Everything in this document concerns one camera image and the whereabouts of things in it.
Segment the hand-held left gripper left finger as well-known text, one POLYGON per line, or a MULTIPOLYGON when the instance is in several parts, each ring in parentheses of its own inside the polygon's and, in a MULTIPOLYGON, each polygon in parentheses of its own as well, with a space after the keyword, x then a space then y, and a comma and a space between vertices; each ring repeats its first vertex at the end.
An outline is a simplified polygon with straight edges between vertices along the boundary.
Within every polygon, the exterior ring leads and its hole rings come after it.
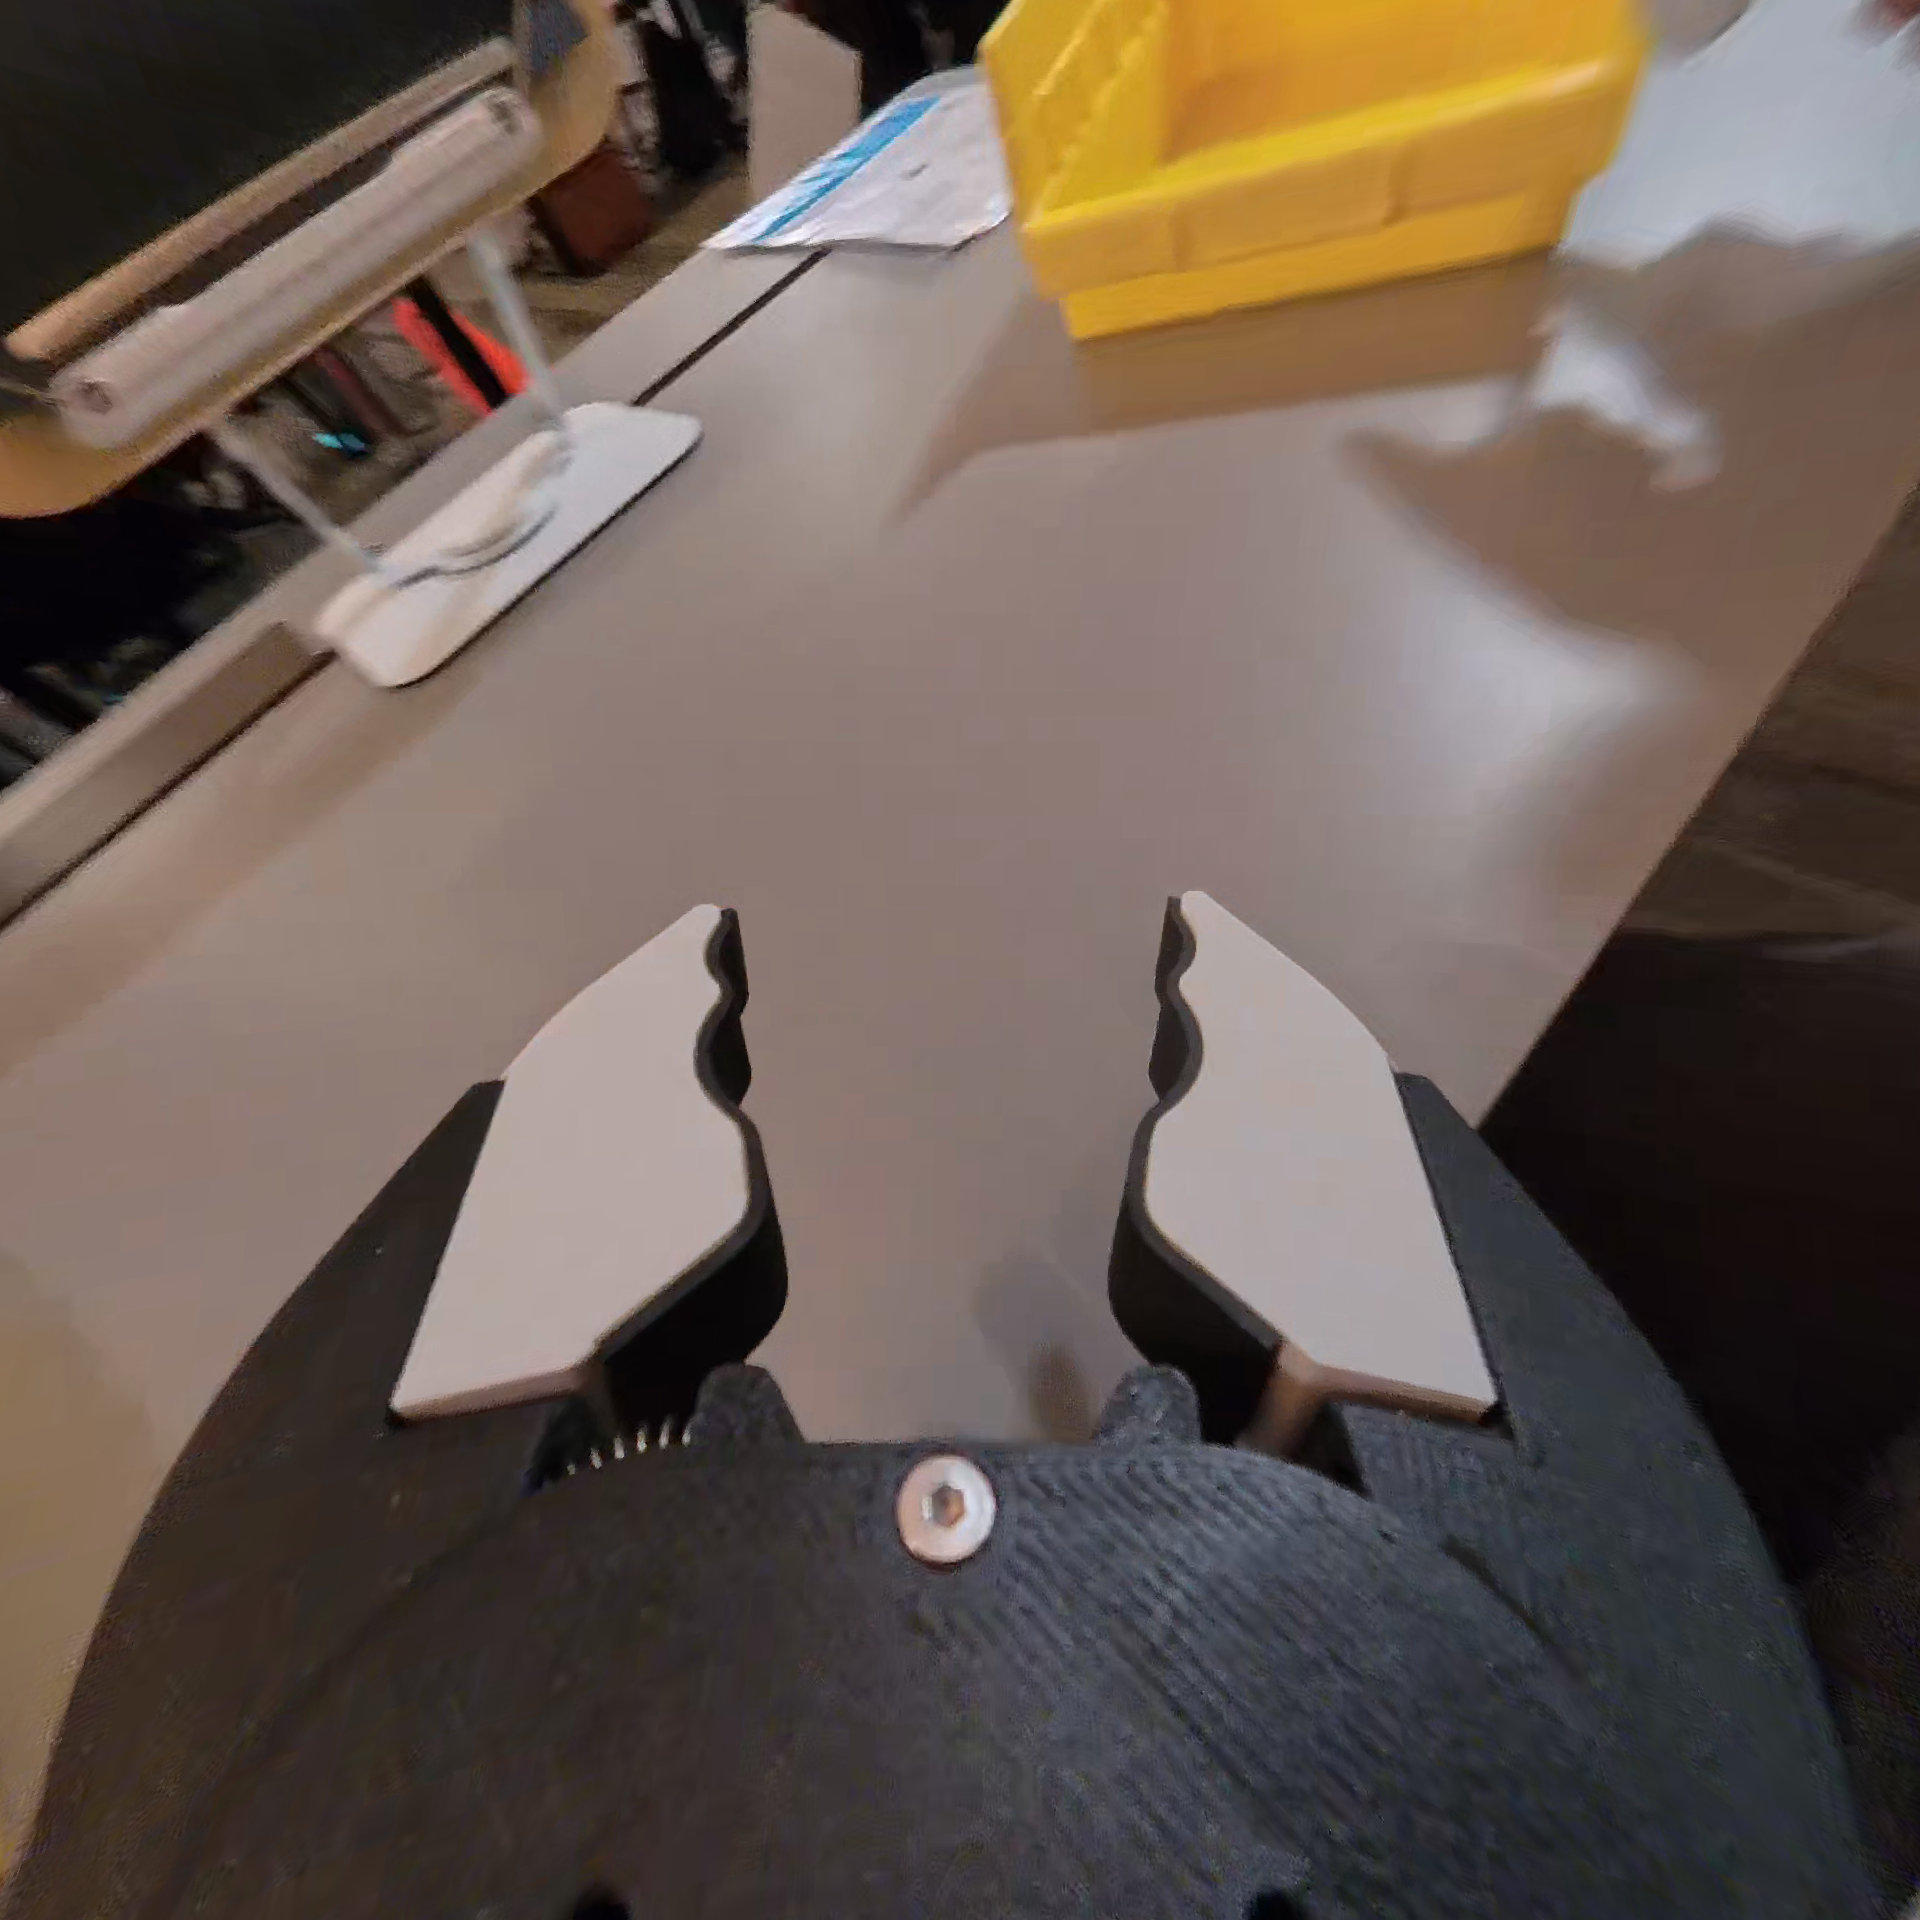
POLYGON ((410 1349, 405 1424, 581 1399, 619 1438, 684 1431, 786 1302, 743 1115, 738 915, 695 903, 511 1057, 410 1349))

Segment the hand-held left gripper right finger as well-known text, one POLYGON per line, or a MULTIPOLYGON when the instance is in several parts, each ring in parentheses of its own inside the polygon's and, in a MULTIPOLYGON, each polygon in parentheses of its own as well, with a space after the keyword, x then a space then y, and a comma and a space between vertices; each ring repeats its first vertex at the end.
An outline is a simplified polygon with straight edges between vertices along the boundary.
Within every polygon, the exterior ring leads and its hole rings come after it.
POLYGON ((1205 891, 1170 896, 1153 992, 1110 1305, 1197 1438, 1301 1454, 1335 1407, 1486 1426, 1494 1366, 1381 1042, 1205 891))

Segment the yellow plastic bin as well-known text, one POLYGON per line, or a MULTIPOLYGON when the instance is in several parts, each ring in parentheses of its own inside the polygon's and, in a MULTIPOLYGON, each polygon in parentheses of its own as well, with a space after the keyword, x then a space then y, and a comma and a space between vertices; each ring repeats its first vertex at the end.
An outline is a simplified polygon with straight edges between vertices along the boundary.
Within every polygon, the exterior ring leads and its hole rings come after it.
POLYGON ((1009 4, 977 54, 1073 340, 1548 250, 1640 4, 1009 4))

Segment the grey desk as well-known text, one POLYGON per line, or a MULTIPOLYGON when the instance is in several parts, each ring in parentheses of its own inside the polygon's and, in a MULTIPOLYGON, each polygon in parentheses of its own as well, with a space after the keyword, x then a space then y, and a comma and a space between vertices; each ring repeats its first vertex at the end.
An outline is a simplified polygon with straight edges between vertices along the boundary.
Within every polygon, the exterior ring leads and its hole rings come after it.
POLYGON ((4 1850, 236 1358, 468 1083, 731 903, 814 1438, 1071 1435, 1202 887, 1479 1116, 1916 488, 1916 237, 1073 346, 1009 235, 698 257, 702 446, 4 931, 4 1850))

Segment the black monitor with white stand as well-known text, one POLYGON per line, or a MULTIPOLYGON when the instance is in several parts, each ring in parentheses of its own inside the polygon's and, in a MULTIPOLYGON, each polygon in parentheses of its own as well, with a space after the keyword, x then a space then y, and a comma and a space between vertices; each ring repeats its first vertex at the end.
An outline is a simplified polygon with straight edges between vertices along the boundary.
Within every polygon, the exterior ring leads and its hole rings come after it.
POLYGON ((4 4, 4 518, 204 433, 351 565, 319 649, 371 687, 437 673, 702 437, 564 403, 495 242, 615 103, 606 4, 4 4), (371 549, 238 404, 453 249, 540 422, 371 549))

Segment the orange traffic cone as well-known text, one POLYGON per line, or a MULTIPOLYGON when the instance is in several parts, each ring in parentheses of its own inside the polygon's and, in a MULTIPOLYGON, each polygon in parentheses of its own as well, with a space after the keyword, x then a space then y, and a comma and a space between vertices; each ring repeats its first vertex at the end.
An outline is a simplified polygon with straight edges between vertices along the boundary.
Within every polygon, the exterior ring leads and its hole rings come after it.
POLYGON ((387 300, 387 317, 397 340, 405 340, 405 346, 421 355, 444 390, 474 414, 486 417, 511 395, 511 386, 486 355, 486 346, 492 344, 474 334, 430 283, 423 283, 423 296, 402 294, 387 300))

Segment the laminated paper sheet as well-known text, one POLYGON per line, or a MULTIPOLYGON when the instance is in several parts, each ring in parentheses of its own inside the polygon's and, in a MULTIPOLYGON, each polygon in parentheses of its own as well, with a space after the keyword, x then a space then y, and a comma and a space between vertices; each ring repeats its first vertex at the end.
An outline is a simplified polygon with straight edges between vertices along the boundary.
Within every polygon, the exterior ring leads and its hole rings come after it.
POLYGON ((887 102, 702 249, 960 250, 1009 212, 994 94, 962 78, 887 102))

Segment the pale blurred sheet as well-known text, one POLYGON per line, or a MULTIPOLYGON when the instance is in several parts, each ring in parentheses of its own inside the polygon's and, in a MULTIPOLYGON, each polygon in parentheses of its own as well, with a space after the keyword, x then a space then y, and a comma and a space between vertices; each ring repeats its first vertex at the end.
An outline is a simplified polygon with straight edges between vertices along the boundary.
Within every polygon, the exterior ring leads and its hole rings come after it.
POLYGON ((1643 4, 1653 51, 1560 250, 1643 267, 1707 233, 1916 235, 1916 4, 1643 4))

